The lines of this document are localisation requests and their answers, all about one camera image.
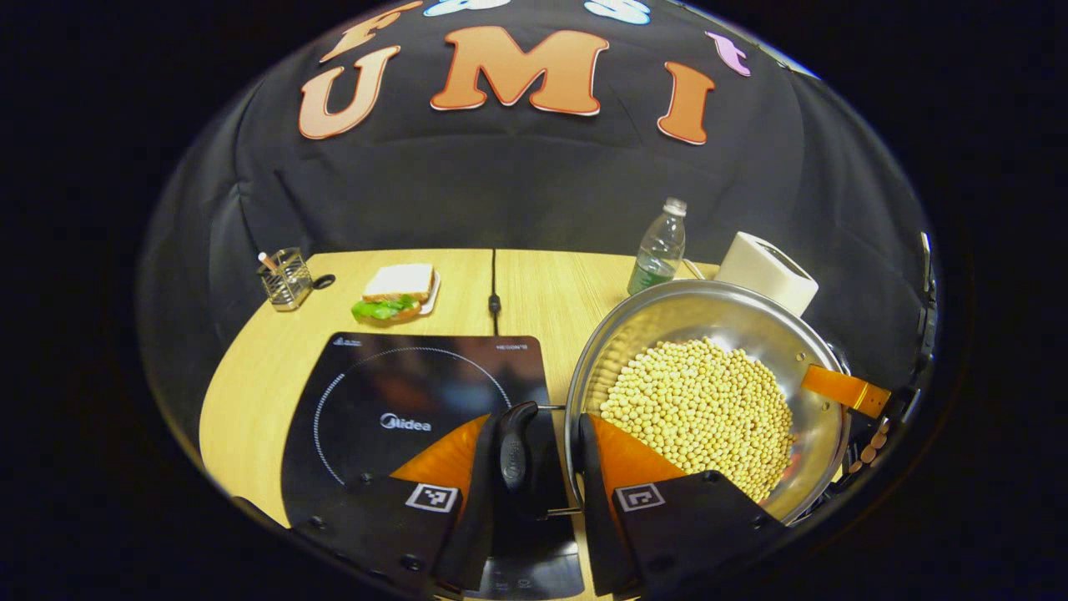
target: pan handle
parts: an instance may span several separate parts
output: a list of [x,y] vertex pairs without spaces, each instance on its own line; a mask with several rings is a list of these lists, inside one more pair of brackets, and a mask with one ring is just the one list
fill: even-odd
[[581,512],[581,508],[546,509],[534,494],[534,458],[527,441],[527,428],[538,410],[563,410],[563,406],[538,406],[528,401],[506,411],[497,423],[497,459],[493,475],[503,495],[519,513],[534,520]]

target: letter m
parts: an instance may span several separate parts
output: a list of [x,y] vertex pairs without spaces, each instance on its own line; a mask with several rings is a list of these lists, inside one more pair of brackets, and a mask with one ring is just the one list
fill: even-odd
[[500,27],[470,27],[445,35],[456,48],[445,89],[430,98],[438,110],[478,108],[488,97],[478,89],[478,73],[486,76],[497,99],[505,106],[519,101],[541,74],[541,88],[531,104],[551,112],[592,115],[600,111],[593,96],[597,56],[608,41],[580,31],[557,31],[530,52],[523,52]]

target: stainless steel wok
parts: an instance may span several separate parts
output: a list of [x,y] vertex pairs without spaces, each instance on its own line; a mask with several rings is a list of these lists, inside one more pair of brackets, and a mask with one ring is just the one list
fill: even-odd
[[707,336],[727,349],[744,349],[775,376],[794,413],[797,436],[792,469],[767,500],[768,513],[791,523],[823,492],[843,461],[849,438],[846,408],[828,402],[800,384],[810,364],[842,371],[827,344],[773,300],[737,285],[676,280],[640,291],[597,327],[579,359],[567,397],[565,462],[575,499],[582,507],[575,470],[579,416],[599,413],[619,369],[658,341],[680,343]]

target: bottle cap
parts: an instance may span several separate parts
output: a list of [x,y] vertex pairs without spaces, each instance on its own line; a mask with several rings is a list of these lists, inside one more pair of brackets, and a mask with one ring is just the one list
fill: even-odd
[[677,197],[669,197],[664,202],[664,210],[676,217],[686,217],[686,203]]

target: plastic water bottle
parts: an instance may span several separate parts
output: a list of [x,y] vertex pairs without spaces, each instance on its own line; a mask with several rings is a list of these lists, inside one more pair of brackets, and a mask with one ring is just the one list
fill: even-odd
[[638,294],[650,285],[669,281],[675,276],[678,264],[686,251],[686,203],[677,197],[664,202],[664,211],[653,221],[638,249],[634,269],[627,283],[628,294]]

